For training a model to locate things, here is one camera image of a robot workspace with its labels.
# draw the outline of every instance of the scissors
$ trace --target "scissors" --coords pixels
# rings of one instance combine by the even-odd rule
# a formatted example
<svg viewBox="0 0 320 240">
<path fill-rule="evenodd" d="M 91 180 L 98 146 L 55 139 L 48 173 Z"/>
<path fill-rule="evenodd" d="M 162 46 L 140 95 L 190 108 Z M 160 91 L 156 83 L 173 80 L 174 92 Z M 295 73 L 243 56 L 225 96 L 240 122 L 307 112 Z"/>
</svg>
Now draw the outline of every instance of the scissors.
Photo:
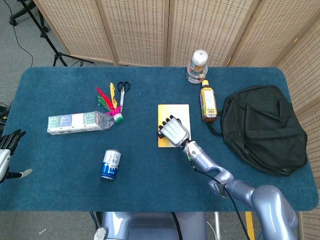
<svg viewBox="0 0 320 240">
<path fill-rule="evenodd" d="M 120 81 L 118 83 L 118 85 L 116 86 L 116 88 L 121 93 L 120 107 L 121 107 L 121 112 L 122 112 L 122 106 L 124 105 L 124 96 L 125 96 L 125 93 L 128 92 L 128 90 L 130 89 L 130 83 L 128 81 L 125 81 L 125 82 Z"/>
</svg>

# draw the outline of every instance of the scissors handle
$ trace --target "scissors handle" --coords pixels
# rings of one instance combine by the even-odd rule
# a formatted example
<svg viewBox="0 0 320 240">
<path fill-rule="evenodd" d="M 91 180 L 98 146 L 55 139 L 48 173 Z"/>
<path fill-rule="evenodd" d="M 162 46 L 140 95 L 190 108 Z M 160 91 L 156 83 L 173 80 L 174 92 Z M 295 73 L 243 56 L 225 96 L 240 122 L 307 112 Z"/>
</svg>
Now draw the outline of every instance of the scissors handle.
<svg viewBox="0 0 320 240">
<path fill-rule="evenodd" d="M 130 89 L 130 83 L 128 81 L 120 81 L 118 85 L 116 86 L 119 92 L 122 90 L 126 93 Z"/>
</svg>

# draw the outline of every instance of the black backpack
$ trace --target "black backpack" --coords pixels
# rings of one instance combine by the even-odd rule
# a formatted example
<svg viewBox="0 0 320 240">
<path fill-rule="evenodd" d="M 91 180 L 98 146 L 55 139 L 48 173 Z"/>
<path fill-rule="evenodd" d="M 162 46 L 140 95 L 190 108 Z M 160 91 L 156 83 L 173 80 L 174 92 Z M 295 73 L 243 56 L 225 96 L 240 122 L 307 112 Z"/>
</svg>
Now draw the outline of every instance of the black backpack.
<svg viewBox="0 0 320 240">
<path fill-rule="evenodd" d="M 228 96 L 218 133 L 247 164 L 262 172 L 289 176 L 307 164 L 307 134 L 292 104 L 273 85 L 251 86 Z"/>
</svg>

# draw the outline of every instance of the jar lid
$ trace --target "jar lid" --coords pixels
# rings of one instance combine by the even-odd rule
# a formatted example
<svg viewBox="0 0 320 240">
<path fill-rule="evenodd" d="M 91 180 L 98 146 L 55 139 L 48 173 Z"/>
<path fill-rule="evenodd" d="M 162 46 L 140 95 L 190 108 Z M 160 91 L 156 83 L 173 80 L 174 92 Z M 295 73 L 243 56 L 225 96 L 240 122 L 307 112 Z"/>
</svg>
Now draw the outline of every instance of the jar lid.
<svg viewBox="0 0 320 240">
<path fill-rule="evenodd" d="M 204 87 L 204 86 L 209 86 L 208 80 L 203 80 L 202 81 L 202 87 Z"/>
<path fill-rule="evenodd" d="M 205 50 L 196 50 L 192 55 L 192 62 L 195 65 L 203 66 L 208 62 L 208 53 Z"/>
</svg>

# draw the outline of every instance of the blue can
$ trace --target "blue can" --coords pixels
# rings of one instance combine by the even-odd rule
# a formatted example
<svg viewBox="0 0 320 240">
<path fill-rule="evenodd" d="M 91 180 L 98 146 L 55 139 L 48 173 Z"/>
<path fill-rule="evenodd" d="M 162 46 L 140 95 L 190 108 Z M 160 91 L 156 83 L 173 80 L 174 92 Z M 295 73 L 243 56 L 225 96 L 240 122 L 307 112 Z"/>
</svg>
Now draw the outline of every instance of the blue can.
<svg viewBox="0 0 320 240">
<path fill-rule="evenodd" d="M 115 179 L 118 172 L 121 153 L 114 149 L 105 151 L 103 163 L 101 166 L 100 177 L 104 179 Z"/>
</svg>

